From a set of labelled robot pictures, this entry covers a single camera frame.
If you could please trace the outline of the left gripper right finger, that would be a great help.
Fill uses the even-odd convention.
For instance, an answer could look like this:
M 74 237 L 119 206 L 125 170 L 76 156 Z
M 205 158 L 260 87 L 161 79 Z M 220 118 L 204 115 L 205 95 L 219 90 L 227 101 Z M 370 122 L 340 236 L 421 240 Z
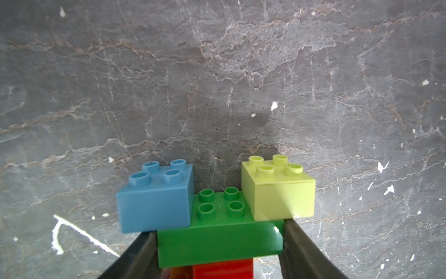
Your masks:
M 293 219 L 284 221 L 279 262 L 285 279 L 347 279 Z

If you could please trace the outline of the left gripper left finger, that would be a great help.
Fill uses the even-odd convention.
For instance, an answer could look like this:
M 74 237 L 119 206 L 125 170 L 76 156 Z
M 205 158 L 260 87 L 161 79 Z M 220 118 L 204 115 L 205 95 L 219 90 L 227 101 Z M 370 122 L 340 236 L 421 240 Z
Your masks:
M 156 232 L 142 232 L 98 279 L 158 279 Z

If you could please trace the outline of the red lego brick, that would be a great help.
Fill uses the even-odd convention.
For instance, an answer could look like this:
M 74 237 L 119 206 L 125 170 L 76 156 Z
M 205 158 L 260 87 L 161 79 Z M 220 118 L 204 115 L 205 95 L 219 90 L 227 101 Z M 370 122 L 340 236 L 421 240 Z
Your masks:
M 194 279 L 253 279 L 253 258 L 193 265 Z

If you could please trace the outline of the blue lego brick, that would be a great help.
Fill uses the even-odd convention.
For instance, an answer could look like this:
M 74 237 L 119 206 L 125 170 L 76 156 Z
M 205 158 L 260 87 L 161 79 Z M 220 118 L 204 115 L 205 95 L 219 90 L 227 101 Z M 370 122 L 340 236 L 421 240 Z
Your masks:
M 193 165 L 176 159 L 168 166 L 158 161 L 142 165 L 116 194 L 123 233 L 139 233 L 190 226 L 195 193 Z

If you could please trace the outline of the lime lego brick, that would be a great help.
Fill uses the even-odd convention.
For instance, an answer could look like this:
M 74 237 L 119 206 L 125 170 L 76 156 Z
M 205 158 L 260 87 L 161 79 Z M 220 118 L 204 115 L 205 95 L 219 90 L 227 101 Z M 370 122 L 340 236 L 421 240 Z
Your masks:
M 242 162 L 241 188 L 257 222 L 312 217 L 315 179 L 285 155 L 271 160 L 250 156 Z

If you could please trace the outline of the green lego brick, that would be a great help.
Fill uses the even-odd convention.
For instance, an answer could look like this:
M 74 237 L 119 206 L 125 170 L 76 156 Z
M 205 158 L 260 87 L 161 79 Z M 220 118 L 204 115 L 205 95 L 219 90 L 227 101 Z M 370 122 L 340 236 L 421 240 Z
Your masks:
M 283 251 L 283 220 L 257 222 L 242 191 L 207 188 L 194 196 L 189 227 L 157 233 L 159 267 L 201 265 Z

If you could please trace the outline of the orange lego brick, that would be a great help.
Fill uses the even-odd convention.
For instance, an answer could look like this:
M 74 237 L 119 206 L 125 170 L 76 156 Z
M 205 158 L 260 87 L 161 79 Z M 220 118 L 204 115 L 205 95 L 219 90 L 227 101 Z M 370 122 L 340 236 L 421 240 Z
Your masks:
M 170 279 L 193 279 L 193 267 L 173 267 L 170 273 Z

